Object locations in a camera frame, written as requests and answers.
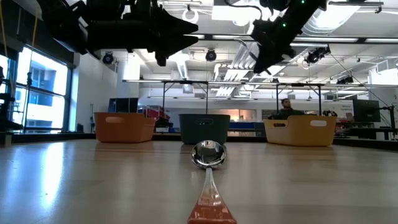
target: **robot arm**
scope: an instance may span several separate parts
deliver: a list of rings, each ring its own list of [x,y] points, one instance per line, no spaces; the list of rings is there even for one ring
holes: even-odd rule
[[[157,0],[87,0],[71,6],[65,0],[37,2],[52,37],[71,52],[95,55],[101,49],[147,49],[165,66],[169,56],[198,41],[184,35],[198,26],[171,16]],[[131,12],[122,18],[126,5]]]
[[[254,73],[261,73],[283,61],[282,55],[295,57],[296,53],[290,43],[302,33],[301,29],[311,18],[312,14],[321,8],[326,10],[327,0],[260,0],[263,7],[283,11],[283,17],[274,22],[256,20],[251,37],[258,43],[259,55],[254,66]]]

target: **metal spoon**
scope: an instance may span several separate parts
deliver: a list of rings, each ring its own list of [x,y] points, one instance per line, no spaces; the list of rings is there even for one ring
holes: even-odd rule
[[[224,148],[214,141],[199,142],[192,149],[192,162],[202,169],[215,169],[221,166],[226,159]]]
[[[196,166],[206,169],[206,177],[198,202],[188,218],[188,224],[237,223],[221,198],[213,178],[213,169],[221,166],[225,159],[224,147],[214,141],[199,142],[192,149],[191,160]]]

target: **orange spoon handle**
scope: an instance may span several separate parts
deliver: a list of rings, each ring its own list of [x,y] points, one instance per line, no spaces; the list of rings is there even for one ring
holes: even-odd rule
[[[188,218],[188,224],[235,224],[237,223],[221,198],[211,168],[206,169],[202,193]]]

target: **yellow basket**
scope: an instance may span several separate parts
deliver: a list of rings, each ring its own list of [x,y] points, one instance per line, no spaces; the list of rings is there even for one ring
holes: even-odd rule
[[[289,146],[330,146],[336,117],[289,116],[287,120],[264,120],[269,143]]]

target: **person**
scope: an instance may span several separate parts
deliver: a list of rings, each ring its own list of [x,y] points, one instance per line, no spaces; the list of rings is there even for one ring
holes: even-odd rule
[[[283,99],[281,101],[283,108],[276,114],[272,116],[272,119],[282,119],[286,120],[292,115],[305,115],[303,111],[293,110],[289,99]]]

